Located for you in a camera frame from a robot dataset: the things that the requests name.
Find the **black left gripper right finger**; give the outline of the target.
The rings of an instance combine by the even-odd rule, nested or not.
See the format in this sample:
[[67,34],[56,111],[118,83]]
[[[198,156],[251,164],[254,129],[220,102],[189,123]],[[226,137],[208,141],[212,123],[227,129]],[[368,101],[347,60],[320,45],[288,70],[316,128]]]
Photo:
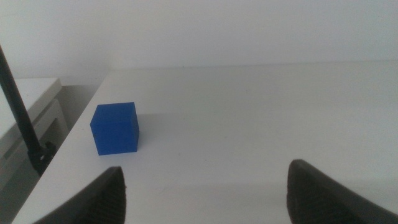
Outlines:
[[302,159],[289,165],[287,210],[292,223],[397,224],[397,214],[358,195]]

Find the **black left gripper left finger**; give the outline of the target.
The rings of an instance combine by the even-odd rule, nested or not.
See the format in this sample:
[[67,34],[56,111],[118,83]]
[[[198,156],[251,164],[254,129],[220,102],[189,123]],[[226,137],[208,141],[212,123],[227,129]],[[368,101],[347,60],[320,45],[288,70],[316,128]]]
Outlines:
[[110,167],[84,189],[37,223],[124,223],[126,185],[123,170]]

